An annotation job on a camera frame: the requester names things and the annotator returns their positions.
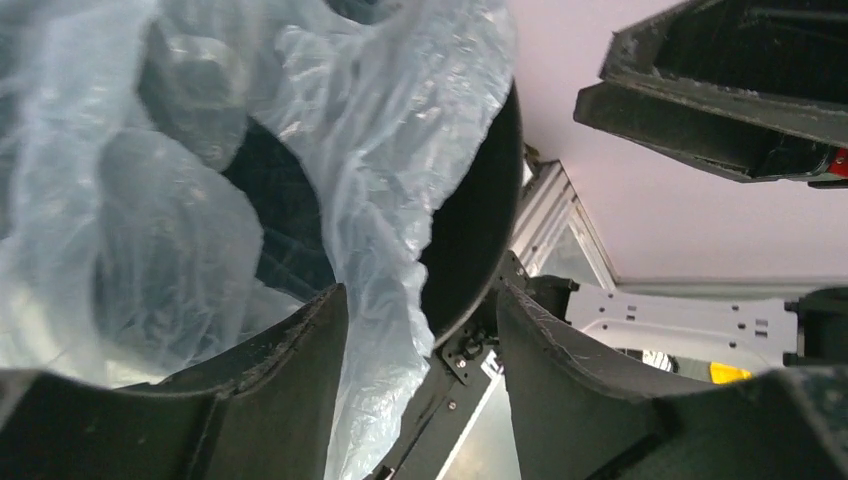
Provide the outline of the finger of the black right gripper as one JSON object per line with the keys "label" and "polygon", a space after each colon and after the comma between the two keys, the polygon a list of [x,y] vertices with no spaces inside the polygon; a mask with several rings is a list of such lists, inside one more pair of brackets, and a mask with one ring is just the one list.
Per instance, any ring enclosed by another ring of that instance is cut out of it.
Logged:
{"label": "finger of the black right gripper", "polygon": [[616,32],[574,120],[739,183],[847,185],[847,5],[685,1]]}

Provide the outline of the blue plastic trash bag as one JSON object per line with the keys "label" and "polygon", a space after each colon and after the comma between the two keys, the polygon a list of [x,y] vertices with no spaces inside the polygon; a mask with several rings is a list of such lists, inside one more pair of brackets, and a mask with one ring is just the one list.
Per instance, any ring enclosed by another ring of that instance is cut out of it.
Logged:
{"label": "blue plastic trash bag", "polygon": [[363,479],[515,191],[504,1],[5,1],[1,475]]}

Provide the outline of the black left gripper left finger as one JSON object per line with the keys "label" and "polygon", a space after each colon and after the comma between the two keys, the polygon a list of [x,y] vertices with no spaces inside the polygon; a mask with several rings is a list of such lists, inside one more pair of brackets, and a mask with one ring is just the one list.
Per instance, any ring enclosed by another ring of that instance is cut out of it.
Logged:
{"label": "black left gripper left finger", "polygon": [[1,374],[5,479],[319,479],[348,328],[335,285],[157,385]]}

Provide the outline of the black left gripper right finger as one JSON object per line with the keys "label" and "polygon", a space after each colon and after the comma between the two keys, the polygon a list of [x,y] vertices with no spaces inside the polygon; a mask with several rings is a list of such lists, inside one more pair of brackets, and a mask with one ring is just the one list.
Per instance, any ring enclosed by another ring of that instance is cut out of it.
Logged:
{"label": "black left gripper right finger", "polygon": [[714,386],[642,364],[504,284],[497,322],[525,479],[843,479],[847,370]]}

